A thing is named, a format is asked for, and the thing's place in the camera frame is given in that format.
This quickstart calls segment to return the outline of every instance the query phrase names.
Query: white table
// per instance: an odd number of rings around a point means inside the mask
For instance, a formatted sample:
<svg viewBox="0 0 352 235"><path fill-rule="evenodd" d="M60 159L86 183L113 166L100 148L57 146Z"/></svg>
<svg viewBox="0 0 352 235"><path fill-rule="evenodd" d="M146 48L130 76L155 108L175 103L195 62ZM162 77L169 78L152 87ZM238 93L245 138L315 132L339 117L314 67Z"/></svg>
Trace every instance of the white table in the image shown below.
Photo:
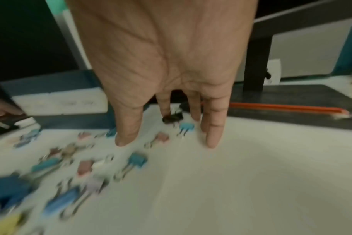
<svg viewBox="0 0 352 235"><path fill-rule="evenodd" d="M316 83L352 97L349 80ZM185 121L191 121L187 114ZM159 131L169 133L171 141L145 150L143 144ZM0 175L26 173L49 148L76 141L79 132L44 130L23 148L3 147ZM158 107L151 106L139 137L128 146L116 147L113 139L105 138L79 142L96 145L77 153L72 166L50 175L24 201L17 211L33 210L17 234L38 226L46 235L352 234L352 131L228 118L213 150L204 146L199 127L184 139L176 138L177 132L164 125ZM56 184L75 175L79 160L114 154L113 163L93 172L111 179L134 151L149 157L144 168L133 170L123 182L111 180L73 219L41 217Z"/></svg>

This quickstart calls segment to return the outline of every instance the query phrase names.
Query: desk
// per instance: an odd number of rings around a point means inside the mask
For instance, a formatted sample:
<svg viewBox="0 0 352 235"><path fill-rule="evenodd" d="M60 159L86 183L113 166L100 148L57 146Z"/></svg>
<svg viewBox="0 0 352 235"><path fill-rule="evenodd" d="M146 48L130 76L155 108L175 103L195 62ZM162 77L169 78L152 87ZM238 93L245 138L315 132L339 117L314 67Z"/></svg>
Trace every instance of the desk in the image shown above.
<svg viewBox="0 0 352 235"><path fill-rule="evenodd" d="M305 83L325 83L352 97L349 80ZM185 121L191 122L187 114ZM143 144L158 131L169 133L171 141L145 150ZM24 148L4 148L0 175L27 172L49 148L76 141L79 132L43 130ZM38 226L46 235L352 234L352 131L228 118L221 143L212 150L204 146L199 128L184 139L176 133L151 106L135 142L125 147L105 138L79 143L96 145L77 153L73 165L50 175L22 203L16 211L33 210L17 235ZM136 150L149 157L144 168L123 182L111 180L72 220L41 217L56 184L75 175L79 160L114 154L111 164L94 172L111 178Z"/></svg>

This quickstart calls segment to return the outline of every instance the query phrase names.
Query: hand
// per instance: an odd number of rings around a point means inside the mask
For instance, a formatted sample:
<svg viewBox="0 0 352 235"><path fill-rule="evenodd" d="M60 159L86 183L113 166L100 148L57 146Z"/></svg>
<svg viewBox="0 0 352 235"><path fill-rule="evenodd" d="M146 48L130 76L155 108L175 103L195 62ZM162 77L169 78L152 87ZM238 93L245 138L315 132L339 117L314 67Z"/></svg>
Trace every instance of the hand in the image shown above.
<svg viewBox="0 0 352 235"><path fill-rule="evenodd" d="M14 115L23 114L23 112L20 109L0 99L0 116L5 115L6 113L10 113Z"/></svg>
<svg viewBox="0 0 352 235"><path fill-rule="evenodd" d="M217 146L231 88L246 50L256 0L70 0L90 63L116 115L116 144L138 134L143 106L155 94L163 116L171 90L201 116L207 146Z"/></svg>

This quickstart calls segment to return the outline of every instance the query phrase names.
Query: black desk leg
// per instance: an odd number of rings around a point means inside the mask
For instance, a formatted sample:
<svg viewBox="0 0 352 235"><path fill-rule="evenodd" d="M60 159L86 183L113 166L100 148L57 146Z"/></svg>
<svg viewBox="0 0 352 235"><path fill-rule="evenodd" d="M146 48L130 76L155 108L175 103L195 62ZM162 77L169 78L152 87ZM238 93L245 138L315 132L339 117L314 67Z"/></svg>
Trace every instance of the black desk leg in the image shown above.
<svg viewBox="0 0 352 235"><path fill-rule="evenodd" d="M272 37L248 43L243 91L262 91L271 45Z"/></svg>

